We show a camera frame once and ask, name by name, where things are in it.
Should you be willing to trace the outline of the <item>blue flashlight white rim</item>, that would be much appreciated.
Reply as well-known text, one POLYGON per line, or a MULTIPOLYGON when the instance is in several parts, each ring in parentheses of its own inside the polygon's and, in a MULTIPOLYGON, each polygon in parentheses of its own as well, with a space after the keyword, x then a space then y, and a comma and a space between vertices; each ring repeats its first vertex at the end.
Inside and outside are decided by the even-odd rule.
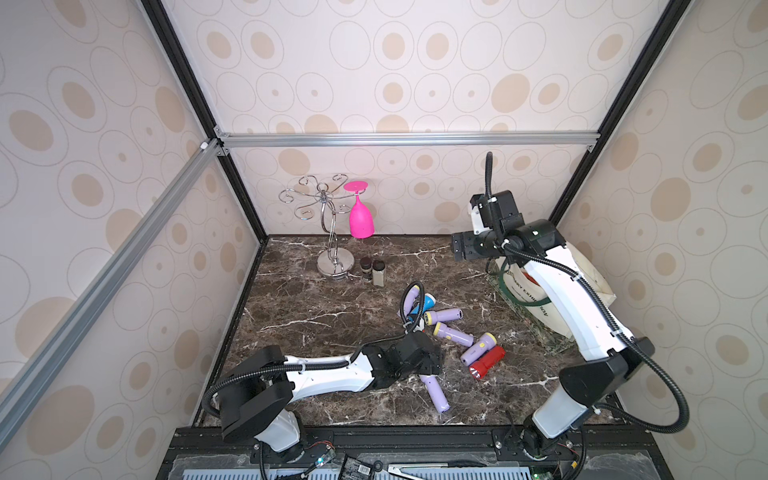
POLYGON ((418 314, 420 311, 426 312, 434 307, 436 300, 433 295, 426 293, 423 301, 420 301, 420 296, 416 297, 416 302, 412 308, 412 314, 418 314))

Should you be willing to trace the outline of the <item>purple flashlight front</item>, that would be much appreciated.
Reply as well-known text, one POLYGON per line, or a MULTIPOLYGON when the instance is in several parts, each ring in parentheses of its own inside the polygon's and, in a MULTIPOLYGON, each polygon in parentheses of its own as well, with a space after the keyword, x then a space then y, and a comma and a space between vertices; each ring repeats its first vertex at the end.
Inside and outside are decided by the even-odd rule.
POLYGON ((447 412, 450 409, 450 404, 434 375, 420 375, 421 382, 425 385, 430 399, 438 413, 447 412))

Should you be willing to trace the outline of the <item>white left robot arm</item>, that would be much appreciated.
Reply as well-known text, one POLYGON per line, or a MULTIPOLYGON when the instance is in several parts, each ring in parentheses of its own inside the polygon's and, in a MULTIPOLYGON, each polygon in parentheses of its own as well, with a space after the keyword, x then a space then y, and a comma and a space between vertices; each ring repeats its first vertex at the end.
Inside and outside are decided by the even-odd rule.
POLYGON ((299 358, 268 346, 206 390, 202 406, 229 444, 256 439, 282 453, 302 441, 286 407, 336 392, 384 390, 413 375, 442 373, 439 346, 420 331, 365 344, 345 356, 299 358))

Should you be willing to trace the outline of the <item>purple flashlight back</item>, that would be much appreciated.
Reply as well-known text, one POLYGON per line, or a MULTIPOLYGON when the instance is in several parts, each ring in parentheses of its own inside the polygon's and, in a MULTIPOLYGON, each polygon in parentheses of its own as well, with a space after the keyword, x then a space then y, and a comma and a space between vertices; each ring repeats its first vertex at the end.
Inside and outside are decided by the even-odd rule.
POLYGON ((405 297, 401 304, 401 315, 404 319, 411 313, 414 303, 418 299, 420 294, 420 288, 418 285, 413 285, 405 294, 405 297))

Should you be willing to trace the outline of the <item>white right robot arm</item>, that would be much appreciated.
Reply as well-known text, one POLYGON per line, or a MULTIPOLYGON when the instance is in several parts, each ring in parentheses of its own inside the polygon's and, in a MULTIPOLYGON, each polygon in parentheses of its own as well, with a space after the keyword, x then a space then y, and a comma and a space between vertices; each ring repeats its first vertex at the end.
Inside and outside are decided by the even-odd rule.
POLYGON ((582 424, 599 400, 655 353, 649 339, 634 338, 602 303, 551 222, 531 222, 504 238, 493 230, 454 233, 451 242, 458 261, 503 257, 523 267, 562 316, 584 359, 560 371, 560 386, 526 419, 522 440, 529 450, 542 450, 582 424))

